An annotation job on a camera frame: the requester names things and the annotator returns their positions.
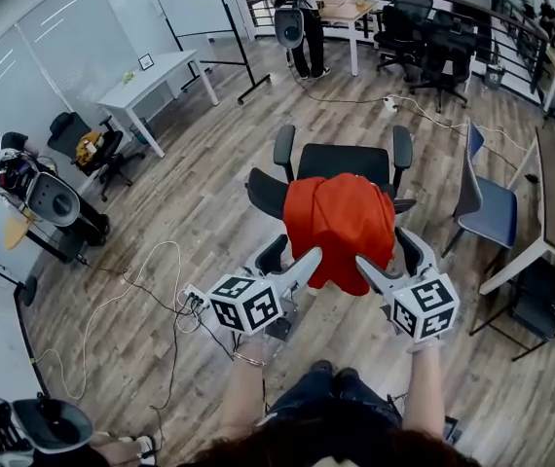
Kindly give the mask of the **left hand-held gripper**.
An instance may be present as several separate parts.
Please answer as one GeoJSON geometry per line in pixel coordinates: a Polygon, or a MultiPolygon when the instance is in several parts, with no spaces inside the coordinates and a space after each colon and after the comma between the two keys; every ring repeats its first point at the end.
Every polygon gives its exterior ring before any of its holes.
{"type": "Polygon", "coordinates": [[[208,300],[219,324],[238,335],[262,333],[286,341],[293,325],[293,303],[287,289],[305,287],[322,260],[322,250],[314,247],[288,269],[281,255],[288,244],[280,234],[263,246],[255,257],[255,267],[244,266],[224,274],[209,290],[208,300]]]}

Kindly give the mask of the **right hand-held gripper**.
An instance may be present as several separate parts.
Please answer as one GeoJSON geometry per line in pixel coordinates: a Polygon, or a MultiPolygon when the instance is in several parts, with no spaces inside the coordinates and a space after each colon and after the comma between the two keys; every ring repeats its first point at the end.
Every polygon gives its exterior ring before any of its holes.
{"type": "Polygon", "coordinates": [[[420,276],[426,270],[418,282],[407,285],[406,274],[387,273],[360,255],[355,256],[356,267],[377,294],[391,295],[389,321],[395,331],[414,343],[428,341],[453,327],[460,299],[449,275],[436,270],[435,254],[419,235],[396,227],[395,237],[407,272],[420,276]]]}

